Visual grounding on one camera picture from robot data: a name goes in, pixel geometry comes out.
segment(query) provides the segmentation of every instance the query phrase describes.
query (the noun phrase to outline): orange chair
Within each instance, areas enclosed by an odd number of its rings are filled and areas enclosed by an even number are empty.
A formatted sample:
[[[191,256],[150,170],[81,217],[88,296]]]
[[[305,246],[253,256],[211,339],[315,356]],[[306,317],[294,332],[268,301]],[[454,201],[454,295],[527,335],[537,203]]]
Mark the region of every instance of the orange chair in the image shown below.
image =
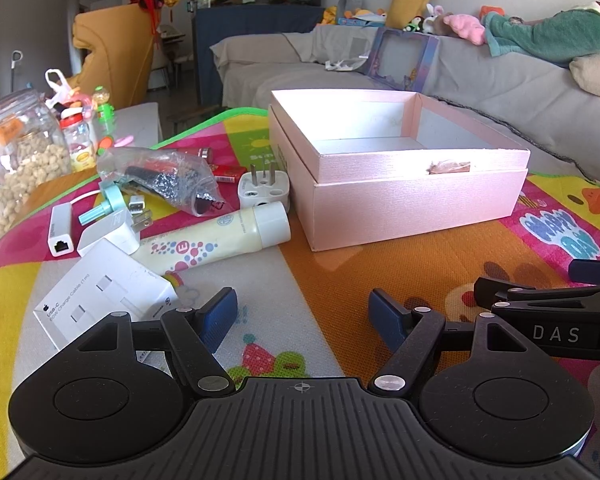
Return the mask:
[[[92,94],[96,86],[108,89],[114,108],[140,104],[146,95],[154,58],[154,37],[148,12],[137,5],[110,7],[78,14],[74,46],[91,53],[82,71],[68,79],[72,88]]]

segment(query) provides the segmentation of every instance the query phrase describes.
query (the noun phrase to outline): hand cream tube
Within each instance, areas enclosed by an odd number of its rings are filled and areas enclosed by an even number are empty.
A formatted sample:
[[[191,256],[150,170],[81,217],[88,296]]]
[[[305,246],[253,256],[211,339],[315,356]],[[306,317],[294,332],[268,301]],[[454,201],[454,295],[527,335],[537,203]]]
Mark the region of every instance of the hand cream tube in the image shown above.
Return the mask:
[[[282,202],[272,202],[147,238],[131,257],[163,275],[254,253],[290,239],[285,207]]]

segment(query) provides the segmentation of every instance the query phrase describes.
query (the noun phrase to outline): white cable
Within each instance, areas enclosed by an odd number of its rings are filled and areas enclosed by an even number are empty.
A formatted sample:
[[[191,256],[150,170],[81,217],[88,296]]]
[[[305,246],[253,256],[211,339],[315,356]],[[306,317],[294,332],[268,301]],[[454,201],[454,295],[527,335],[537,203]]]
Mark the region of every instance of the white cable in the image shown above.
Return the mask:
[[[83,198],[87,198],[88,196],[93,196],[93,195],[98,195],[101,193],[101,190],[97,189],[96,191],[90,191],[88,193],[85,193],[84,195],[80,195],[78,198],[74,198],[73,200],[71,200],[71,202],[69,202],[70,204],[75,204],[76,202],[79,202],[80,200],[82,200]]]

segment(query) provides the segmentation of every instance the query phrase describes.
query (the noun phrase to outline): pink plush toy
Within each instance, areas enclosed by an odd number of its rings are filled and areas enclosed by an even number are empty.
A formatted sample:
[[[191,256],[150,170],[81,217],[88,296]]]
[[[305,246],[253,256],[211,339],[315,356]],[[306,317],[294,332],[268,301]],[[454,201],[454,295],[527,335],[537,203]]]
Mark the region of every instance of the pink plush toy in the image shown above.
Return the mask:
[[[474,45],[482,45],[486,42],[484,38],[484,27],[480,20],[470,14],[452,14],[445,16],[443,21],[464,40],[471,41]]]

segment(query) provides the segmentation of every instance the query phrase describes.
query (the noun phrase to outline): red lid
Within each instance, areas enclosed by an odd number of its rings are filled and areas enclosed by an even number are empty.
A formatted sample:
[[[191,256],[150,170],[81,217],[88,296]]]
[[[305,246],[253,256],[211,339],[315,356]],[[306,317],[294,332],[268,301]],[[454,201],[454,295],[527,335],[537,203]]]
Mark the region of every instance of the red lid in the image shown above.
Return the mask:
[[[70,115],[64,119],[60,119],[60,127],[64,130],[66,127],[79,123],[81,120],[82,114]]]

